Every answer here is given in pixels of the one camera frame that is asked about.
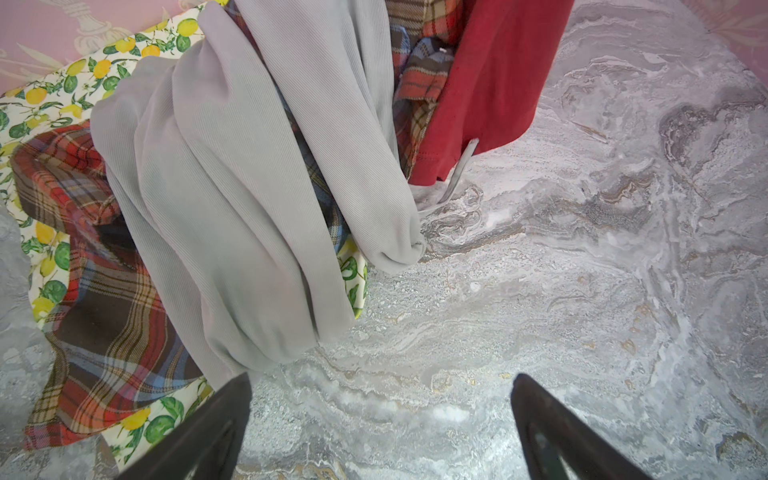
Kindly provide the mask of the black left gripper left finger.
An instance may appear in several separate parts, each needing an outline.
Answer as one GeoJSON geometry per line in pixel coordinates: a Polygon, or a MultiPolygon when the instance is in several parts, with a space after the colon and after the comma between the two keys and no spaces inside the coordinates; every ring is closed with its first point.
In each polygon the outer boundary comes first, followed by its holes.
{"type": "Polygon", "coordinates": [[[247,374],[230,380],[190,419],[183,421],[117,478],[232,479],[250,415],[251,398],[247,374]]]}

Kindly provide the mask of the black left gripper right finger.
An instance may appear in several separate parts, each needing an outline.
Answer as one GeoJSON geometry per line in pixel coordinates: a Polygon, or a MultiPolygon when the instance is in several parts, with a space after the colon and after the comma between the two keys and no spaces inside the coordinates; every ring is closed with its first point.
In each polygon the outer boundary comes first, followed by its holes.
{"type": "Polygon", "coordinates": [[[511,409],[530,478],[650,479],[527,374],[514,379],[511,409]]]}

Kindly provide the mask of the red fleece cloth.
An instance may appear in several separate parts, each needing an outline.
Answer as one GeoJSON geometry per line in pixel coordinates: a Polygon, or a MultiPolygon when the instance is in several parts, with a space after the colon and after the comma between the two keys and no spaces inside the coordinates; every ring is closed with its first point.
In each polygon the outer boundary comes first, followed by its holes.
{"type": "Polygon", "coordinates": [[[448,178],[470,142],[478,154],[530,127],[573,4],[460,1],[449,24],[455,56],[409,181],[448,178]]]}

